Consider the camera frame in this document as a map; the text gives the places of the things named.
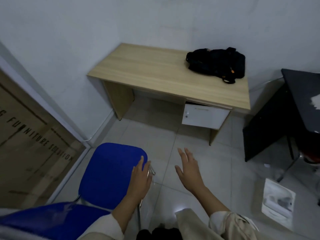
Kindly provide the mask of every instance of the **chair backrest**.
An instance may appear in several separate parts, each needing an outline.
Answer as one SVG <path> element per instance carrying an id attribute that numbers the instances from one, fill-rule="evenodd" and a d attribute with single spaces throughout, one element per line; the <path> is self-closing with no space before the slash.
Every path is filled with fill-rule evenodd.
<path id="1" fill-rule="evenodd" d="M 52 240 L 75 240 L 98 218 L 110 212 L 62 202 L 2 216 L 0 225 Z"/>
<path id="2" fill-rule="evenodd" d="M 130 145 L 104 143 L 92 155 L 79 186 L 79 195 L 87 202 L 113 210 L 125 197 L 131 172 L 144 150 Z"/>

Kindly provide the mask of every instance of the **tiled floor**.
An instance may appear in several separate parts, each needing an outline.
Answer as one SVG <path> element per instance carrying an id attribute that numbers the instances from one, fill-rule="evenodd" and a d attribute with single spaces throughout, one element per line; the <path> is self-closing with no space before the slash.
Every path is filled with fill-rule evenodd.
<path id="1" fill-rule="evenodd" d="M 153 230 L 160 223 L 172 227 L 175 224 L 174 213 L 187 207 L 208 223 L 205 211 L 183 187 L 174 169 L 174 165 L 181 166 L 177 148 L 187 147 L 198 160 L 203 180 L 212 193 L 232 211 L 252 218 L 261 232 L 274 239 L 319 239 L 320 207 L 317 206 L 315 183 L 320 178 L 312 176 L 311 169 L 303 162 L 294 166 L 281 183 L 297 194 L 294 233 L 275 229 L 251 213 L 254 182 L 265 177 L 275 179 L 290 164 L 286 140 L 281 139 L 245 162 L 244 118 L 230 116 L 213 145 L 209 146 L 209 129 L 181 125 L 181 114 L 180 105 L 137 97 L 125 118 L 116 121 L 103 140 L 140 147 L 152 161 L 156 176 L 142 204 L 143 228 Z M 77 197 L 80 180 L 93 152 L 94 149 L 89 151 L 55 202 L 71 201 Z M 271 164 L 271 168 L 266 168 L 264 163 Z M 135 239 L 137 232 L 135 213 L 125 238 Z"/>

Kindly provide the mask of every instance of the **person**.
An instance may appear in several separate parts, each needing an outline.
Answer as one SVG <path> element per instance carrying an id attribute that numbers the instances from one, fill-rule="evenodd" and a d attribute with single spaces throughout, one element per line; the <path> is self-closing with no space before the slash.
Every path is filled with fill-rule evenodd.
<path id="1" fill-rule="evenodd" d="M 158 227 L 150 233 L 141 230 L 136 239 L 213 239 L 213 240 L 261 240 L 268 239 L 259 233 L 254 223 L 243 216 L 231 212 L 219 201 L 205 186 L 198 167 L 198 162 L 193 154 L 185 148 L 185 153 L 178 148 L 182 160 L 182 169 L 175 166 L 176 172 L 184 187 L 190 191 L 200 202 L 208 214 L 209 226 L 204 224 L 191 209 L 176 212 L 178 229 L 165 229 Z M 122 240 L 126 227 L 139 202 L 146 196 L 152 181 L 148 175 L 148 161 L 144 167 L 143 157 L 138 165 L 133 168 L 131 180 L 126 196 L 111 214 L 96 220 L 78 238 L 80 240 Z"/>

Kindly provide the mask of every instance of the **white wall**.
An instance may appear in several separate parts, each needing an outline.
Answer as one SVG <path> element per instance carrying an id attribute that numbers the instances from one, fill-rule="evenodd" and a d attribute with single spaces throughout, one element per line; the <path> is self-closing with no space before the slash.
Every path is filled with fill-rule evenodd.
<path id="1" fill-rule="evenodd" d="M 0 0 L 0 42 L 85 139 L 112 111 L 86 74 L 120 43 L 116 9 L 116 0 Z"/>
<path id="2" fill-rule="evenodd" d="M 249 87 L 280 77 L 281 68 L 320 71 L 320 0 L 118 0 L 118 9 L 126 43 L 237 48 Z"/>

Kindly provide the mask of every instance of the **white drawer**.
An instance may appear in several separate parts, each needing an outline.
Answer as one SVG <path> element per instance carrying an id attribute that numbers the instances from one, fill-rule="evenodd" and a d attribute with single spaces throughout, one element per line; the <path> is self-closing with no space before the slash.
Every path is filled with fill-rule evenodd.
<path id="1" fill-rule="evenodd" d="M 198 104 L 185 104 L 182 124 L 220 129 L 230 110 Z"/>

